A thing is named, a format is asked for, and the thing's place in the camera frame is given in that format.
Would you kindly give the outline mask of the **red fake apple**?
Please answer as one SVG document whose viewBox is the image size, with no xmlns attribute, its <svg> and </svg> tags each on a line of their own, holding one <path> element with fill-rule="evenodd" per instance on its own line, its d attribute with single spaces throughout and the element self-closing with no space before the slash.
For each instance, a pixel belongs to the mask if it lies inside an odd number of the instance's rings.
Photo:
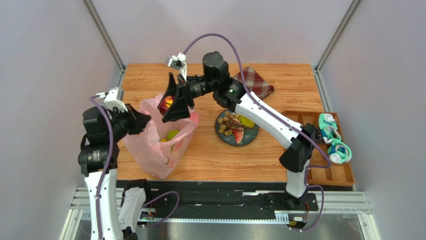
<svg viewBox="0 0 426 240">
<path fill-rule="evenodd" d="M 169 110 L 171 105 L 173 104 L 175 97 L 172 95 L 167 95 L 165 98 L 159 103 L 158 110 L 164 116 L 166 112 Z"/>
</svg>

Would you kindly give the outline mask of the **pink plastic bag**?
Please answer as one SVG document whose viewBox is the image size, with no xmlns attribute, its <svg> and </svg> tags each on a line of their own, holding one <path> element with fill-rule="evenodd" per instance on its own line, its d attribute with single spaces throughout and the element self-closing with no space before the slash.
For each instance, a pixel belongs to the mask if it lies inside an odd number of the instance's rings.
<svg viewBox="0 0 426 240">
<path fill-rule="evenodd" d="M 123 143 L 141 169 L 154 177 L 165 179 L 182 159 L 199 126 L 200 116 L 191 110 L 190 118 L 163 123 L 163 116 L 157 109 L 162 98 L 163 94 L 160 93 L 140 103 L 139 112 L 150 115 L 151 120 L 143 132 L 128 134 Z M 172 140 L 160 142 L 172 130 L 180 132 Z"/>
</svg>

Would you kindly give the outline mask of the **fake grape bunch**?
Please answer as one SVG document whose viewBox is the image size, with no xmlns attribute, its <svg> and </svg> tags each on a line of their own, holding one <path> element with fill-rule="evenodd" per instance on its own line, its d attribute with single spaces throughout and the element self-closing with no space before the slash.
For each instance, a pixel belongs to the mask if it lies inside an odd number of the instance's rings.
<svg viewBox="0 0 426 240">
<path fill-rule="evenodd" d="M 215 122 L 216 131 L 220 135 L 231 136 L 235 133 L 241 133 L 245 127 L 241 121 L 241 115 L 229 110 L 223 111 Z"/>
</svg>

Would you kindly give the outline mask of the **fake watermelon slice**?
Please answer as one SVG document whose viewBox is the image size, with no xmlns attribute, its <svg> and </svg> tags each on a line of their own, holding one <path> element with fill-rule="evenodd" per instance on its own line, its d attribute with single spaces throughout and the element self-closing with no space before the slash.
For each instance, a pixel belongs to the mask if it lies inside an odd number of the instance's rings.
<svg viewBox="0 0 426 240">
<path fill-rule="evenodd" d="M 244 125 L 235 117 L 232 118 L 233 122 L 233 135 L 235 138 L 235 142 L 240 144 L 244 137 Z"/>
</svg>

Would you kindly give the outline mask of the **yellow green fake mango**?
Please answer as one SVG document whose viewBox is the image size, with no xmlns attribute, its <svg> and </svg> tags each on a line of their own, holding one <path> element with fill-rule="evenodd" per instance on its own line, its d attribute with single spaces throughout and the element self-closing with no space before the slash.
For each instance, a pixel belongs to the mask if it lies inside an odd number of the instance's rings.
<svg viewBox="0 0 426 240">
<path fill-rule="evenodd" d="M 252 128 L 254 128 L 254 126 L 255 126 L 255 123 L 254 123 L 252 120 L 250 120 L 250 119 L 248 119 L 247 117 L 245 117 L 245 116 L 240 115 L 240 116 L 239 116 L 239 118 L 238 118 L 238 120 L 240 121 L 240 123 L 241 123 L 241 124 L 242 124 L 245 128 L 252 129 Z"/>
</svg>

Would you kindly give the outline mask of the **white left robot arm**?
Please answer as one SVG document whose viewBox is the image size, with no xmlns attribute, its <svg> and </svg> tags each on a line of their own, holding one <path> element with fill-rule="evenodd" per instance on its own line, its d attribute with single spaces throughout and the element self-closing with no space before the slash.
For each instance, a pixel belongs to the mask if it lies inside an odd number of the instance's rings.
<svg viewBox="0 0 426 240">
<path fill-rule="evenodd" d="M 92 107 L 83 113 L 86 133 L 80 143 L 77 161 L 87 186 L 92 240 L 136 240 L 136 228 L 143 204 L 152 198 L 146 179 L 129 181 L 117 200 L 118 142 L 127 135 L 144 131 L 151 116 L 117 107 Z"/>
</svg>

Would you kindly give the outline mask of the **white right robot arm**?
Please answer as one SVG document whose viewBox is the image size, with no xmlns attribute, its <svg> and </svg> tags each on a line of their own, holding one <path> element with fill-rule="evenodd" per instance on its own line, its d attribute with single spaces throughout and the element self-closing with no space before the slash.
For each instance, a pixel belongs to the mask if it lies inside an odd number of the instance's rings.
<svg viewBox="0 0 426 240">
<path fill-rule="evenodd" d="M 283 147 L 279 158 L 286 169 L 285 191 L 295 199 L 307 193 L 306 167 L 312 156 L 315 127 L 301 125 L 283 116 L 264 103 L 253 92 L 246 91 L 243 83 L 232 78 L 229 64 L 217 52 L 203 56 L 201 76 L 188 76 L 186 56 L 183 53 L 170 55 L 165 63 L 179 71 L 169 74 L 168 87 L 157 108 L 164 123 L 176 122 L 190 117 L 194 99 L 212 93 L 215 102 L 224 109 L 240 114 L 253 121 L 273 136 Z"/>
</svg>

